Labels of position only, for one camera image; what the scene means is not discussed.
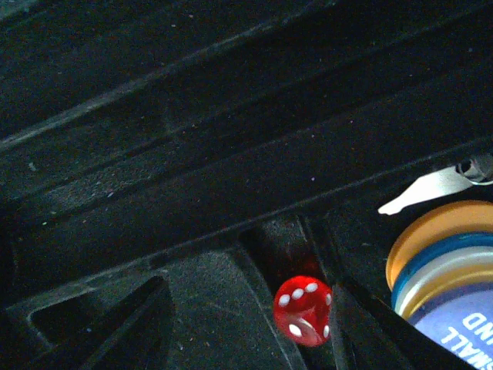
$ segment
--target stack of tokens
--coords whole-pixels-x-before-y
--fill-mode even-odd
[[[392,247],[386,275],[397,314],[493,370],[493,203],[451,203],[417,219]]]

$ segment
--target dark plastic surface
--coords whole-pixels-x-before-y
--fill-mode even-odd
[[[26,352],[53,345],[34,311],[159,270],[170,366],[333,368],[271,330],[272,291],[345,273],[389,302],[394,239],[452,198],[376,209],[492,147],[491,1],[122,3],[0,24],[0,287]]]
[[[104,316],[22,368],[160,370],[166,364],[173,316],[166,282],[151,277]]]

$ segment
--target blue token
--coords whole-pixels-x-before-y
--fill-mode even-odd
[[[421,333],[476,368],[493,369],[493,283],[455,288],[409,318]]]
[[[394,290],[392,291],[392,308],[395,309],[397,297],[401,293],[402,288],[420,268],[435,258],[440,257],[442,254],[467,247],[493,247],[493,234],[466,233],[454,235],[440,240],[416,254],[404,266],[399,277],[395,281]]]

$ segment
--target red die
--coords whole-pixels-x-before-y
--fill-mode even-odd
[[[332,289],[322,281],[296,276],[281,285],[274,298],[274,321],[296,343],[315,347],[329,338]]]

